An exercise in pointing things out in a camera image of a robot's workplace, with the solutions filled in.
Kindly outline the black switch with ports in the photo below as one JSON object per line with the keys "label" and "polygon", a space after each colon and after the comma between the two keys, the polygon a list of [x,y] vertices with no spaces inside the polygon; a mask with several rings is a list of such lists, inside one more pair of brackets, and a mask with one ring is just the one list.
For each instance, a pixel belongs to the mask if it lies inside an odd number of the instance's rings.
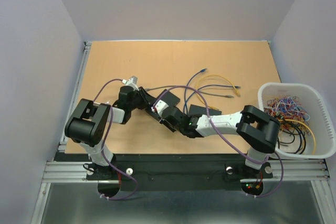
{"label": "black switch with ports", "polygon": [[157,96],[157,104],[154,107],[155,110],[157,110],[160,106],[160,101],[167,104],[168,108],[167,110],[171,111],[178,111],[177,105],[180,102],[180,98],[174,95],[171,91],[167,91],[167,89],[164,89],[158,96]]}

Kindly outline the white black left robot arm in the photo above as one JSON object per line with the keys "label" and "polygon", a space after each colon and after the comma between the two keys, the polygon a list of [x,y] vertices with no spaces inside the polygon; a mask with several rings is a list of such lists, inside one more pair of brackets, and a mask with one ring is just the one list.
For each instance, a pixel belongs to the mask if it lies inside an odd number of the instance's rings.
{"label": "white black left robot arm", "polygon": [[143,87],[135,89],[130,86],[120,88],[118,99],[112,105],[88,99],[79,101],[66,123],[64,133],[87,151],[92,163],[87,164],[85,170],[90,176],[112,179],[119,174],[115,155],[103,144],[106,124],[126,124],[133,110],[150,109],[155,101],[156,98]]}

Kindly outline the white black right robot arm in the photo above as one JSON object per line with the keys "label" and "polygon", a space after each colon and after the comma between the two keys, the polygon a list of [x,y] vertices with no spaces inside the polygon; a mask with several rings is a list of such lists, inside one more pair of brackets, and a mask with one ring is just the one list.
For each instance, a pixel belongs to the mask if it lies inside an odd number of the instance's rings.
{"label": "white black right robot arm", "polygon": [[165,103],[153,108],[160,123],[171,131],[179,131],[189,138],[211,135],[239,135],[250,145],[241,170],[244,175],[253,177],[260,172],[269,154],[275,152],[280,122],[252,105],[227,115],[187,115],[175,106]]}

